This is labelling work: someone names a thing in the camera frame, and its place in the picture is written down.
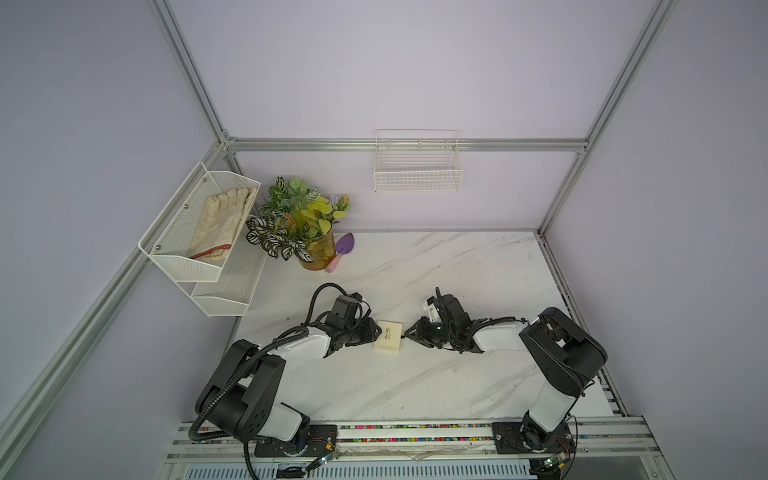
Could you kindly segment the cream drawer jewelry box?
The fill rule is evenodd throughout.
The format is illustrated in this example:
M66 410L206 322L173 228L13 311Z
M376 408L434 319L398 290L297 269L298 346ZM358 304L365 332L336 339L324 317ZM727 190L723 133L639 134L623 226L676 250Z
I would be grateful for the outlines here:
M400 322L380 320L377 326L381 334L374 342L374 348L387 352L399 352L403 333L403 324Z

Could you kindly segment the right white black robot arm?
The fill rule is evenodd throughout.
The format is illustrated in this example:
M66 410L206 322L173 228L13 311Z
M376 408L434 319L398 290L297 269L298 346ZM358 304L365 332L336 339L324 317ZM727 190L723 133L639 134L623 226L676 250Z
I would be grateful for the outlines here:
M604 367L604 347L557 307L532 320L505 316L472 320L460 301L439 289L424 304L425 315L402 336L427 348L485 354L526 351L545 383L522 417L520 434L530 451L542 451L566 425L578 399Z

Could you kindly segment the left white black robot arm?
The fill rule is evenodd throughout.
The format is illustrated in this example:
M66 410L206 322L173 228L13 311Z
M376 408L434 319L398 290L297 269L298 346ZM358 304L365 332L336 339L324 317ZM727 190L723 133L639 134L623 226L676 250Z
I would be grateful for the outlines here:
M310 442L310 418L277 400L283 375L344 347L372 344L381 332L370 306L355 292L341 294L330 310L264 346L236 341L196 401L188 438L231 437L244 445L264 441L288 455L301 453Z

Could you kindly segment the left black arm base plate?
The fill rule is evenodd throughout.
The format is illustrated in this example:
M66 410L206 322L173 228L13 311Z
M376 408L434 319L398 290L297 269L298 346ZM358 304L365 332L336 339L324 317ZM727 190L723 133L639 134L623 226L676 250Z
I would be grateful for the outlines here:
M257 458L315 458L334 450L337 438L337 425L310 424L287 441L257 436L249 449Z

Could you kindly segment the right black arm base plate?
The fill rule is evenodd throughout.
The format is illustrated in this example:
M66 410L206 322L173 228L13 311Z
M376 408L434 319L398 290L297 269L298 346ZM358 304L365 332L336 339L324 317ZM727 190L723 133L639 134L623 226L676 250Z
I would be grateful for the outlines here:
M575 438L566 422L546 432L535 422L494 422L492 438L498 454L573 453Z

